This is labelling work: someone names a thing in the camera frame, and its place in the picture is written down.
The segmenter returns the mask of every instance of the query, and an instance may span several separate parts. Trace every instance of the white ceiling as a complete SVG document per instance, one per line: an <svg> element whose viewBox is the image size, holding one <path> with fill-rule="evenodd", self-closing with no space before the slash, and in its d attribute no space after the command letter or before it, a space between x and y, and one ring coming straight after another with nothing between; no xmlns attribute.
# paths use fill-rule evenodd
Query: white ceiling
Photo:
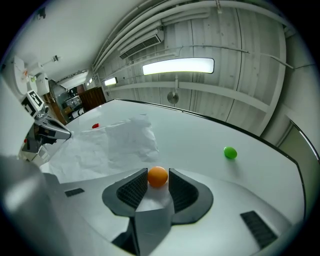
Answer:
<svg viewBox="0 0 320 256"><path fill-rule="evenodd" d="M33 19L13 46L27 64L45 65L49 79L59 80L88 69L107 35L130 10L143 0L54 0L47 5L45 19Z"/></svg>

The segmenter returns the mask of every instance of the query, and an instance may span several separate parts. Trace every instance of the air conditioner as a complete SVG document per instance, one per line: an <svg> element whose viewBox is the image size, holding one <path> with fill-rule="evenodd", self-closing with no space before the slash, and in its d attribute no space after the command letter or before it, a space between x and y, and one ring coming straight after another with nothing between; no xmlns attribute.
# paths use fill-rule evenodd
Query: air conditioner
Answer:
<svg viewBox="0 0 320 256"><path fill-rule="evenodd" d="M163 30L156 28L138 39L134 40L124 48L120 49L120 58L125 59L131 55L134 55L146 48L160 44L165 39L165 33Z"/></svg>

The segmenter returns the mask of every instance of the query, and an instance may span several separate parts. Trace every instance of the white wall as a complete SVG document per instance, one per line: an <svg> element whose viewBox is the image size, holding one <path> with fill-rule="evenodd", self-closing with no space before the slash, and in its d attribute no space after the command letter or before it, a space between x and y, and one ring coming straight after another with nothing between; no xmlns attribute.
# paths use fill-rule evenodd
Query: white wall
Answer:
<svg viewBox="0 0 320 256"><path fill-rule="evenodd" d="M277 112L262 137L275 143L288 118L308 137L320 153L320 82L314 61L298 34L286 40L287 68Z"/></svg>
<svg viewBox="0 0 320 256"><path fill-rule="evenodd" d="M49 79L58 81L88 69L106 36L122 17L143 0L52 0L45 19L34 18L18 37L9 54L27 64L42 64L55 55L58 62L44 66Z"/></svg>
<svg viewBox="0 0 320 256"><path fill-rule="evenodd" d="M304 182L306 214L309 215L320 188L320 164L299 130L293 127L279 147L294 158L300 167Z"/></svg>
<svg viewBox="0 0 320 256"><path fill-rule="evenodd" d="M260 135L270 118L266 117L266 113L273 113L274 103L277 103L279 96L275 91L276 88L281 88L285 74L282 64L270 57L261 56L260 53L286 61L283 26L264 15L243 9L222 8L222 14L218 14L216 8L209 10L208 18L190 19L165 26L163 43L129 58L122 60L119 58L120 53L115 50L97 71L102 80L111 77L117 77L118 80L118 84L110 88L102 86L105 92L111 90L106 100L121 98L187 109ZM218 47L194 46L179 49L188 45L226 46L256 54ZM215 61L213 74L178 74L179 82L191 84L188 88L180 84L177 90L179 102L176 105L170 104L167 100L168 93L174 90L175 74L143 75L142 71L145 64L177 58L171 55L148 60L150 57L170 53L176 53L180 58L205 57L213 58ZM133 60L143 63L115 73ZM161 82L173 82L173 86L161 87ZM227 93L228 95L237 91L249 99L243 102L230 96L212 93L211 89L214 87L228 89L231 92ZM265 106L265 110L251 105L256 100Z"/></svg>

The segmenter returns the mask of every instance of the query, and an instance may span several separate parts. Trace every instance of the white table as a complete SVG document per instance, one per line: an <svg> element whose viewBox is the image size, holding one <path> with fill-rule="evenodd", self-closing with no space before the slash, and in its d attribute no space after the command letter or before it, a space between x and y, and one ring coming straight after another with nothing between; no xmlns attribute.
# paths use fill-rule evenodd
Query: white table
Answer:
<svg viewBox="0 0 320 256"><path fill-rule="evenodd" d="M304 188L297 165L269 145L227 125L168 107L115 99L81 115L67 127L85 131L95 123L108 126L139 114L147 114L152 124L159 166L239 184L292 224L303 220ZM235 160L224 156L227 146L237 150Z"/></svg>

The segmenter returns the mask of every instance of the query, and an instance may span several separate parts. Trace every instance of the ceiling beam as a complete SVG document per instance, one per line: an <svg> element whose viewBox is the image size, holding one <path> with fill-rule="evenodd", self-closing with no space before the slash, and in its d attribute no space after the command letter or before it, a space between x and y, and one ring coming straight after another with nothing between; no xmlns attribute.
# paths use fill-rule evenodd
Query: ceiling beam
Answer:
<svg viewBox="0 0 320 256"><path fill-rule="evenodd" d="M138 88L175 88L175 82L142 82L142 83L134 83L129 85L122 85L122 86L113 86L110 87L111 91L119 91L125 89L138 89ZM269 106L264 102L256 99L252 96L249 96L243 92L236 91L233 89L210 85L210 84L203 84L203 83L196 83L196 82L181 82L179 81L179 89L188 89L188 90L197 90L206 93L217 94L221 96L225 96L231 99L235 99L237 101L246 103L250 106L253 106L263 112L267 113L269 110Z"/></svg>

